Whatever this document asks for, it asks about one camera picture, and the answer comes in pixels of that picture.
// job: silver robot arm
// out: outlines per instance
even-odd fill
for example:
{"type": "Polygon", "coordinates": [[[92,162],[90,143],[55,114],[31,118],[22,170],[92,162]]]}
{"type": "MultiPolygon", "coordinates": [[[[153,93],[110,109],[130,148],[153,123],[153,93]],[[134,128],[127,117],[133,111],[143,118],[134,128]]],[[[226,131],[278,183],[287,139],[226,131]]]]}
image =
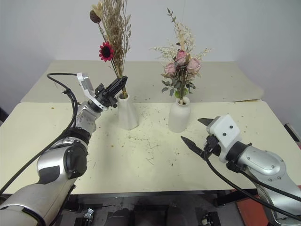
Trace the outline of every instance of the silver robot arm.
{"type": "MultiPolygon", "coordinates": [[[[207,144],[212,145],[209,153],[219,156],[227,168],[241,170],[251,178],[301,198],[300,188],[290,179],[285,162],[273,152],[263,151],[240,142],[240,130],[230,115],[211,119],[199,119],[207,126],[207,144]]],[[[182,137],[187,146],[204,159],[204,152],[195,143],[182,137]]],[[[261,200],[296,216],[301,215],[301,202],[286,197],[254,183],[261,200]]],[[[269,222],[274,226],[301,226],[301,222],[264,207],[269,222]]]]}
{"type": "Polygon", "coordinates": [[[0,225],[48,226],[54,224],[74,182],[87,169],[87,146],[96,130],[95,120],[108,107],[116,107],[115,95],[125,86],[127,77],[116,79],[104,88],[93,90],[89,77],[77,77],[89,101],[78,107],[76,127],[53,144],[38,160],[39,181],[21,188],[0,205],[0,225]]]}

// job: black cable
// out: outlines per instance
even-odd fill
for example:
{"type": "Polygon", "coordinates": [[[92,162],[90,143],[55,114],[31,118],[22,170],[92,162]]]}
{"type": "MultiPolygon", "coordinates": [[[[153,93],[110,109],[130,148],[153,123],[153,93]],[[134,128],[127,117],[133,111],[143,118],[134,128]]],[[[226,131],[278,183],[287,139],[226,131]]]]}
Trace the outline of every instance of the black cable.
{"type": "Polygon", "coordinates": [[[77,101],[76,101],[76,97],[74,95],[74,93],[71,91],[70,88],[68,88],[67,86],[65,86],[64,84],[62,84],[60,81],[50,77],[51,75],[54,74],[66,74],[66,75],[76,75],[76,74],[72,74],[72,73],[49,73],[47,75],[47,77],[58,83],[59,85],[63,86],[66,90],[63,92],[64,94],[66,94],[71,102],[72,102],[72,108],[74,106],[74,111],[73,111],[73,116],[71,119],[71,122],[68,124],[68,126],[66,127],[66,129],[64,129],[64,131],[56,138],[54,139],[54,141],[52,141],[49,145],[47,145],[42,151],[40,151],[39,153],[37,153],[32,159],[30,159],[17,173],[15,173],[15,175],[1,188],[0,190],[0,195],[3,194],[3,192],[8,188],[8,186],[11,185],[11,183],[30,165],[32,164],[38,157],[40,157],[45,151],[47,151],[55,142],[59,141],[60,139],[63,138],[64,134],[66,133],[66,131],[68,131],[72,124],[75,122],[76,120],[76,114],[77,114],[77,101]]]}
{"type": "Polygon", "coordinates": [[[239,192],[243,193],[244,195],[246,195],[246,196],[249,197],[250,199],[254,200],[255,202],[260,203],[261,205],[263,205],[263,206],[265,206],[265,207],[267,207],[267,208],[269,208],[269,209],[271,209],[271,210],[274,210],[274,211],[276,211],[276,212],[278,212],[278,213],[281,213],[281,214],[283,214],[283,215],[286,215],[286,216],[288,216],[288,217],[290,217],[290,218],[293,218],[293,219],[295,219],[295,220],[301,221],[301,218],[300,218],[300,217],[298,217],[298,216],[296,216],[296,215],[294,215],[294,214],[291,214],[291,213],[289,213],[289,212],[286,212],[286,211],[284,211],[284,210],[282,210],[282,209],[279,209],[279,208],[276,207],[276,206],[272,206],[272,205],[270,205],[270,204],[268,204],[268,203],[266,203],[266,202],[264,202],[264,201],[262,201],[262,200],[260,200],[260,199],[258,199],[258,198],[256,198],[256,197],[252,196],[250,193],[248,193],[248,192],[245,191],[244,189],[238,187],[236,184],[234,184],[234,183],[232,183],[231,181],[229,181],[229,180],[228,180],[227,178],[225,178],[222,174],[220,174],[220,173],[214,168],[214,166],[211,164],[211,162],[209,161],[209,158],[208,158],[208,156],[207,156],[207,151],[204,151],[204,158],[205,158],[205,161],[207,162],[209,168],[210,168],[210,169],[211,169],[211,170],[212,170],[212,171],[213,171],[220,179],[222,179],[223,181],[225,181],[225,182],[226,182],[228,185],[230,185],[231,187],[235,188],[236,190],[238,190],[239,192]]]}
{"type": "MultiPolygon", "coordinates": [[[[51,77],[52,75],[72,75],[72,76],[76,76],[76,74],[74,74],[74,73],[60,73],[60,72],[47,74],[47,78],[49,78],[50,80],[52,80],[52,81],[56,82],[57,84],[63,86],[66,89],[63,93],[68,92],[71,95],[71,97],[73,99],[72,100],[72,109],[73,109],[73,113],[75,112],[75,115],[76,115],[77,114],[78,105],[77,105],[77,100],[76,100],[76,97],[75,97],[74,93],[71,91],[70,88],[68,88],[67,86],[65,86],[63,83],[61,83],[60,81],[52,78],[51,77]]],[[[74,128],[76,127],[76,121],[74,121],[73,127],[74,128]]]]}
{"type": "Polygon", "coordinates": [[[282,191],[282,190],[279,190],[279,189],[277,189],[277,188],[275,188],[275,187],[272,187],[272,186],[270,186],[270,185],[267,185],[267,184],[265,184],[265,183],[263,183],[263,182],[257,180],[256,178],[251,177],[250,175],[248,175],[247,173],[245,173],[245,172],[242,171],[242,170],[239,171],[239,173],[241,173],[242,175],[244,175],[246,178],[248,178],[249,180],[251,180],[253,183],[259,184],[259,185],[261,185],[261,186],[263,186],[263,187],[265,187],[265,188],[267,188],[267,189],[269,189],[269,190],[271,190],[271,191],[277,192],[277,193],[279,193],[279,194],[282,194],[282,195],[287,196],[287,197],[289,197],[289,198],[291,198],[291,199],[295,199],[295,200],[301,202],[301,198],[298,197],[298,196],[296,196],[296,195],[287,193],[287,192],[285,192],[285,191],[282,191]]]}

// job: white table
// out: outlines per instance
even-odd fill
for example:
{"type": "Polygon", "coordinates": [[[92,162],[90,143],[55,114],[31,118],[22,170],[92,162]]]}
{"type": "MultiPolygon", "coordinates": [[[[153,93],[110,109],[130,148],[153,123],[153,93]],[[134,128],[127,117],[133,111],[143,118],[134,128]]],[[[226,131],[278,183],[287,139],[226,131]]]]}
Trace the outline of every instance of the white table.
{"type": "MultiPolygon", "coordinates": [[[[301,152],[280,121],[263,101],[192,103],[188,128],[180,134],[167,127],[170,103],[135,104],[139,127],[117,126],[117,110],[102,114],[88,147],[87,171],[76,181],[74,194],[201,191],[231,189],[182,142],[188,137],[200,147],[206,140],[198,118],[230,113],[242,131],[244,143],[279,154],[292,180],[301,185],[301,152]]],[[[70,103],[20,103],[0,127],[0,186],[54,139],[71,119],[70,103]]],[[[213,165],[242,188],[254,188],[243,176],[230,172],[212,156],[213,165]]],[[[14,193],[36,183],[32,164],[7,190],[14,193]]]]}
{"type": "MultiPolygon", "coordinates": [[[[113,71],[103,61],[53,61],[21,102],[69,102],[62,96],[62,89],[50,81],[47,73],[87,72],[93,86],[99,83],[108,86],[115,78],[113,71]]],[[[159,62],[126,62],[124,75],[128,76],[127,90],[137,103],[168,103],[174,97],[168,93],[161,94],[164,87],[161,80],[163,67],[159,62]]],[[[239,69],[235,62],[204,62],[202,77],[196,78],[196,89],[188,95],[190,102],[232,102],[261,99],[263,90],[251,82],[239,69]]],[[[78,101],[86,100],[79,82],[73,76],[56,76],[72,89],[78,101]]]]}

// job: red surface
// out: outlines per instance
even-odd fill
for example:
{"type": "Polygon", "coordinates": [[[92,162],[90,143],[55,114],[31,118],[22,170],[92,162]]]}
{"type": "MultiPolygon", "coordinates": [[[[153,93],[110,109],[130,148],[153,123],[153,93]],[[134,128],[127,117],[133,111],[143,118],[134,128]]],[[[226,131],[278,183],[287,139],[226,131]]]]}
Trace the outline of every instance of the red surface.
{"type": "Polygon", "coordinates": [[[265,215],[263,207],[251,200],[245,199],[237,202],[240,215],[245,223],[245,226],[267,226],[268,219],[265,215]]]}

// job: white vase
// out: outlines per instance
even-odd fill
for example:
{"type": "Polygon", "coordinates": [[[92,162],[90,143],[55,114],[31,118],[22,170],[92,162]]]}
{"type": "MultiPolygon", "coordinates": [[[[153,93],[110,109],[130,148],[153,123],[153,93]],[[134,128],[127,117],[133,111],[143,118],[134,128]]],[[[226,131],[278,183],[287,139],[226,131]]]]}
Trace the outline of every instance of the white vase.
{"type": "Polygon", "coordinates": [[[126,99],[122,99],[123,94],[118,96],[118,124],[119,127],[131,130],[138,126],[138,114],[130,99],[127,95],[126,99]]]}
{"type": "Polygon", "coordinates": [[[168,127],[175,133],[181,133],[186,129],[191,113],[189,98],[183,97],[185,103],[183,105],[179,101],[180,99],[177,98],[171,106],[168,118],[168,127]]]}

